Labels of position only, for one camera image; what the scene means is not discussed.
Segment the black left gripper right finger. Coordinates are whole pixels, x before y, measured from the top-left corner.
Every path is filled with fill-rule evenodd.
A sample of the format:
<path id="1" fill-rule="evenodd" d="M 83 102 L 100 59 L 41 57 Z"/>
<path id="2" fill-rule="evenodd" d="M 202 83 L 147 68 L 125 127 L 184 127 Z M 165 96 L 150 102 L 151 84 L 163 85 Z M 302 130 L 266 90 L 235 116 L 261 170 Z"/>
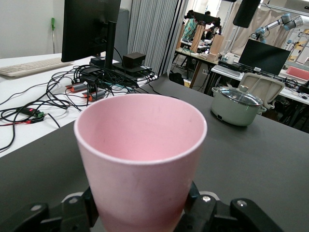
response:
<path id="1" fill-rule="evenodd" d="M 178 223 L 180 232 L 281 232 L 255 202 L 246 198 L 225 204 L 212 192 L 201 193 L 195 183 Z"/>

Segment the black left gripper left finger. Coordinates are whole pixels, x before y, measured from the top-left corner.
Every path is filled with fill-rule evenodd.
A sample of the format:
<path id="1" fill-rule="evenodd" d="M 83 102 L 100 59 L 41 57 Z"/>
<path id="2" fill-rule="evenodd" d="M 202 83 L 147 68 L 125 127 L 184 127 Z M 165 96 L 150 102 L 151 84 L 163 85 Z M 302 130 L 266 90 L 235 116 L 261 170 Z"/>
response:
<path id="1" fill-rule="evenodd" d="M 89 232 L 98 219 L 91 189 L 67 196 L 54 208 L 30 203 L 0 223 L 2 232 Z"/>

